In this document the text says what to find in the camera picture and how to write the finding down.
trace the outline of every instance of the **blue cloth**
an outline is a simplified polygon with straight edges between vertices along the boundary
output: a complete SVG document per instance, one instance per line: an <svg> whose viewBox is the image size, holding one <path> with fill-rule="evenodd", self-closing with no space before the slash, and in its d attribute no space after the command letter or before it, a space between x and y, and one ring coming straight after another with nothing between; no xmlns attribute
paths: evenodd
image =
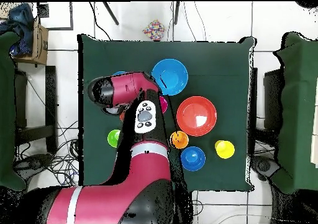
<svg viewBox="0 0 318 224"><path fill-rule="evenodd" d="M0 24L0 35L15 32L20 40L13 44L10 54L13 56L32 53L34 18L30 6L23 3L9 11L8 20Z"/></svg>

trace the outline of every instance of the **robot button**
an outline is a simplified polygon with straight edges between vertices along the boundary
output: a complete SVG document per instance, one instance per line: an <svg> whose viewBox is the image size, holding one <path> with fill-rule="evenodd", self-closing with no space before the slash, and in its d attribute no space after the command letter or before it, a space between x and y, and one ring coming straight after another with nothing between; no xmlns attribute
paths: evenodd
<svg viewBox="0 0 318 224"><path fill-rule="evenodd" d="M146 122L151 120L152 118L152 114L148 111L142 111L139 115L138 115L138 121L139 122Z"/></svg>

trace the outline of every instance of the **magenta cup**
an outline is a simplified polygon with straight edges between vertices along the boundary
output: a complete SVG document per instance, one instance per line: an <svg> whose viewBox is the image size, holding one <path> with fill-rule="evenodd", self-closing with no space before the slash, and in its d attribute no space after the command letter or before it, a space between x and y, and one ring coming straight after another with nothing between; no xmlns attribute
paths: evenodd
<svg viewBox="0 0 318 224"><path fill-rule="evenodd" d="M163 96L159 96L162 113L164 114L168 108L168 103Z"/></svg>

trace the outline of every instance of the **cardboard box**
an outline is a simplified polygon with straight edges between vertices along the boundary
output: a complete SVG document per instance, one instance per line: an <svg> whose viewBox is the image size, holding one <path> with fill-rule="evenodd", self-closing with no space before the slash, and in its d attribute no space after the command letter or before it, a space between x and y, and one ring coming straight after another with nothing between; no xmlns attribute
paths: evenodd
<svg viewBox="0 0 318 224"><path fill-rule="evenodd" d="M33 50L31 55L14 56L18 63L47 64L48 29L39 24L39 18L34 21Z"/></svg>

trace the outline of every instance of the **green tablecloth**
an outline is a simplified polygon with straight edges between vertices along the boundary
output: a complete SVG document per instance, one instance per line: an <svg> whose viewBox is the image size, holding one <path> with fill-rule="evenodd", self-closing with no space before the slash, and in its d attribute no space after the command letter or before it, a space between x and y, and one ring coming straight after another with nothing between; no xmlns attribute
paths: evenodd
<svg viewBox="0 0 318 224"><path fill-rule="evenodd" d="M25 189L24 180L12 168L14 160L16 106L14 104L14 63L10 47L19 40L14 32L0 35L0 186Z"/></svg>
<svg viewBox="0 0 318 224"><path fill-rule="evenodd" d="M122 126L119 117L105 115L89 100L88 83L116 71L151 73L160 60L174 58L185 65L189 74L183 92L171 96L174 113L189 96L204 96L217 109L217 122L212 131L202 137L189 137L189 146L198 146L205 152L206 163L196 172L184 170L188 190L252 189L245 181L245 170L249 49L254 44L253 38L246 38L242 43L101 42L82 35L82 41L85 185L100 184L112 174L116 149L108 145L107 134ZM171 109L168 108L164 118L170 135L175 130ZM235 145L234 156L220 159L214 150L217 140L231 141Z"/></svg>
<svg viewBox="0 0 318 224"><path fill-rule="evenodd" d="M311 163L318 42L287 33L277 52L284 66L285 86L281 93L283 126L278 136L278 162L282 166L273 177L280 191L318 190L318 169Z"/></svg>

